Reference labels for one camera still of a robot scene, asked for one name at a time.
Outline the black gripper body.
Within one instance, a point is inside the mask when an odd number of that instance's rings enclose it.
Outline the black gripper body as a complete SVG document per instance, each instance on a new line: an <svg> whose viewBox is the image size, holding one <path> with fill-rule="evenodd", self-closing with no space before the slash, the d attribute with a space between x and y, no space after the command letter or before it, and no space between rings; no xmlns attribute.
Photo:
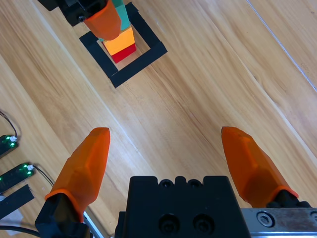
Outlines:
<svg viewBox="0 0 317 238"><path fill-rule="evenodd" d="M59 8L71 26L88 19L101 11L107 0L38 0L48 11Z"/></svg>

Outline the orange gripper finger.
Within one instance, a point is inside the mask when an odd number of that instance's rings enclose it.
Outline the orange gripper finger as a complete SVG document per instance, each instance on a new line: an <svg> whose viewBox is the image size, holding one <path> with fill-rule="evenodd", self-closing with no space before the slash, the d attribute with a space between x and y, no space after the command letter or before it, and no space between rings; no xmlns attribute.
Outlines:
<svg viewBox="0 0 317 238"><path fill-rule="evenodd" d="M86 26L98 38L114 40L120 34L121 20L111 0L105 0L105 7L84 20Z"/></svg>
<svg viewBox="0 0 317 238"><path fill-rule="evenodd" d="M253 208L309 208L250 135L224 126L221 139L231 177L244 201Z"/></svg>
<svg viewBox="0 0 317 238"><path fill-rule="evenodd" d="M40 237L93 237L84 223L84 212L98 197L109 146L109 128L97 127L66 160L35 220Z"/></svg>

